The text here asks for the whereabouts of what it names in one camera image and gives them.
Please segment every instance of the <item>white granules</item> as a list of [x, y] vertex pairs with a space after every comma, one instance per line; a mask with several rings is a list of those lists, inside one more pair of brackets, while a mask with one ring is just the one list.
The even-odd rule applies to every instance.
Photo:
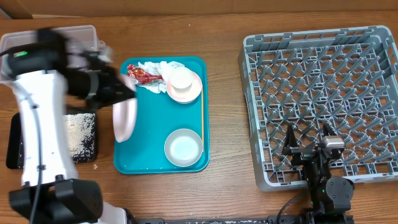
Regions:
[[94, 151], [95, 114], [64, 115], [69, 151], [72, 157], [89, 156]]

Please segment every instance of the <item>tray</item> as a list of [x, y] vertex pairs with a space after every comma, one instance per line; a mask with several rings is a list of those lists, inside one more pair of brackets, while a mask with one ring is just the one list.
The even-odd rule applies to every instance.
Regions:
[[[130, 58], [122, 64], [121, 74], [127, 74], [129, 64], [161, 61], [180, 62], [194, 71], [201, 78], [203, 91], [194, 102], [182, 105], [171, 99], [167, 93], [156, 94], [137, 87], [138, 112], [133, 134], [127, 141], [115, 141], [114, 144], [114, 165], [123, 174], [198, 172], [209, 163], [209, 117], [204, 61], [198, 57]], [[173, 165], [164, 154], [167, 136], [180, 128], [194, 130], [203, 140], [203, 155], [197, 163], [189, 167]]]
[[300, 147], [319, 142], [324, 123], [343, 138], [332, 175], [397, 180], [397, 47], [387, 27], [251, 35], [238, 61], [261, 190], [307, 186], [281, 154], [289, 124]]

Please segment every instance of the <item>wooden surface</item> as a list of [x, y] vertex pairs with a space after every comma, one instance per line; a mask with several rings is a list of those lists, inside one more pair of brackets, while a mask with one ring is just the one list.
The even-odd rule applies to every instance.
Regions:
[[[130, 209], [138, 218], [267, 217], [276, 215], [298, 193], [264, 193], [256, 187], [237, 62], [245, 36], [386, 25], [398, 38], [396, 11], [4, 21], [0, 34], [83, 24], [94, 25], [99, 38], [114, 49], [116, 67], [131, 57], [175, 55], [196, 55], [207, 64], [211, 159], [202, 172], [120, 174], [113, 166], [111, 108], [99, 111], [98, 159], [77, 165], [80, 178], [97, 181], [106, 201]], [[27, 223], [8, 202], [8, 191], [20, 188], [22, 172], [5, 165], [9, 125], [18, 109], [11, 90], [0, 86], [0, 97], [0, 222]], [[357, 184], [349, 214], [354, 215], [356, 223], [397, 223], [397, 184]], [[298, 213], [299, 203], [285, 212]]]

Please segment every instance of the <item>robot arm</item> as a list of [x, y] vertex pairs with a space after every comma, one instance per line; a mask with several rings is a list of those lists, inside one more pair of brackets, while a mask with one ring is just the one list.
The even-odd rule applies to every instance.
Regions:
[[96, 182], [78, 179], [63, 115], [67, 93], [97, 110], [134, 98], [134, 91], [97, 52], [81, 54], [87, 72], [68, 68], [65, 42], [53, 30], [41, 29], [36, 43], [7, 50], [25, 147], [24, 188], [9, 193], [11, 207], [31, 223], [132, 223], [128, 210], [103, 202]]

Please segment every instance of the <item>white tissue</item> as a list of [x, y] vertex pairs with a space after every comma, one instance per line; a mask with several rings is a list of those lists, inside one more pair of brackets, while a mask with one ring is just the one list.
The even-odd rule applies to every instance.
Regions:
[[151, 73], [152, 75], [161, 75], [163, 78], [163, 82], [154, 82], [154, 83], [146, 83], [146, 84], [138, 84], [138, 86], [144, 87], [147, 90], [150, 90], [153, 93], [166, 92], [166, 83], [169, 80], [169, 76], [172, 73], [173, 69], [178, 67], [184, 67], [183, 64], [179, 62], [145, 62], [141, 64], [138, 62], [138, 67], [144, 69], [145, 71]]

